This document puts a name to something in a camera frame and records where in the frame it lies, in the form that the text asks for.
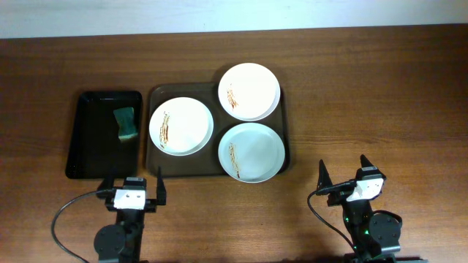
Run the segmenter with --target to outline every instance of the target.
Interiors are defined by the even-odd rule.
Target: wire
[[[112,192],[112,191],[115,191],[115,190],[114,189],[98,190],[98,191],[92,191],[92,192],[89,192],[89,193],[86,193],[86,194],[82,194],[79,197],[75,197],[74,199],[72,199],[68,203],[66,203],[63,207],[61,207],[60,210],[53,217],[52,224],[50,225],[50,231],[52,232],[53,241],[55,241],[56,244],[61,249],[63,249],[65,252],[67,252],[70,256],[74,256],[75,258],[79,259],[83,263],[89,263],[89,261],[87,261],[86,259],[82,258],[81,256],[78,256],[77,254],[71,252],[71,250],[69,250],[64,245],[62,245],[62,243],[57,238],[56,231],[55,231],[57,218],[59,218],[58,216],[65,210],[65,208],[67,208],[69,205],[73,204],[74,202],[76,202],[76,201],[78,201],[80,199],[83,199],[85,197],[90,197],[90,196],[93,196],[95,194],[102,194],[102,193]]]
[[[309,205],[309,208],[310,208],[310,211],[313,212],[313,214],[324,224],[326,224],[328,227],[330,227],[331,229],[333,229],[336,233],[338,233],[339,235],[341,235],[341,237],[343,237],[346,242],[348,242],[348,244],[350,245],[350,247],[352,248],[352,250],[354,251],[355,255],[356,256],[359,256],[358,254],[358,251],[354,248],[354,245],[352,244],[351,240],[345,236],[341,231],[339,231],[336,227],[332,226],[331,224],[329,224],[325,219],[323,219],[315,210],[314,208],[312,207],[312,205],[310,204],[310,199],[312,198],[312,196],[314,194],[317,193],[317,190],[316,191],[313,191],[312,193],[310,193],[310,195],[307,197],[307,204]]]

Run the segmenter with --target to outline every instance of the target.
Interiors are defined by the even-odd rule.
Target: brown tabletop
[[[77,262],[50,222],[99,181],[65,177],[78,94],[219,81],[262,64],[284,90],[292,165],[261,184],[229,177],[166,180],[167,206],[146,216],[150,262],[279,262],[350,253],[306,204],[324,159],[332,181],[366,154],[388,177],[372,207],[403,220],[399,256],[468,258],[468,26],[402,26],[0,40],[0,261]],[[143,123],[148,113],[143,113]],[[142,127],[139,175],[144,169]],[[340,207],[317,212],[345,231]],[[65,211],[57,235],[97,261],[93,240],[115,220],[90,198]]]

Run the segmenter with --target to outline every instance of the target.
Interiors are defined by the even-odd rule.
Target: tray
[[[227,175],[218,160],[219,141],[229,129],[244,123],[244,121],[240,121],[224,111],[218,99],[218,83],[169,84],[156,87],[149,99],[148,123],[158,106],[169,99],[181,96],[197,99],[211,111],[214,120],[213,135],[205,147],[196,153],[188,156],[170,156],[161,152],[153,144],[148,133],[146,168],[151,174],[156,175],[158,167],[161,167],[161,175],[164,178]],[[284,143],[286,156],[279,173],[285,171],[290,165],[290,147],[283,96],[282,93],[278,107],[267,118],[257,121],[257,123],[272,128]]]
[[[65,175],[71,179],[136,176],[142,97],[138,91],[87,91],[78,98]],[[133,107],[138,135],[125,142],[118,139],[113,114]]]

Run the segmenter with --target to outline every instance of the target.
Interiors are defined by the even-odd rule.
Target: round plate
[[[264,66],[244,63],[229,69],[219,82],[222,107],[234,118],[258,121],[270,115],[281,91],[275,75]]]
[[[166,101],[154,111],[149,135],[161,151],[186,156],[205,146],[213,126],[213,116],[203,103],[181,97]]]
[[[231,177],[245,183],[260,183],[272,178],[283,166],[284,144],[271,128],[242,123],[223,136],[218,157]]]

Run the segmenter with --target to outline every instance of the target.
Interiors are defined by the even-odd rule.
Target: brown food residue
[[[235,106],[239,105],[237,103],[237,101],[235,100],[235,98],[234,98],[233,89],[231,87],[229,87],[227,89],[227,100],[228,100],[229,104],[231,104],[231,107],[233,108],[233,110],[234,110]]]
[[[231,158],[231,163],[233,164],[234,170],[237,172],[237,177],[240,179],[241,167],[239,166],[236,157],[235,157],[235,145],[233,143],[229,144],[229,157]]]
[[[166,147],[167,142],[169,141],[169,113],[164,112],[164,120],[162,122],[161,128],[159,128],[159,143],[161,147],[164,149]]]

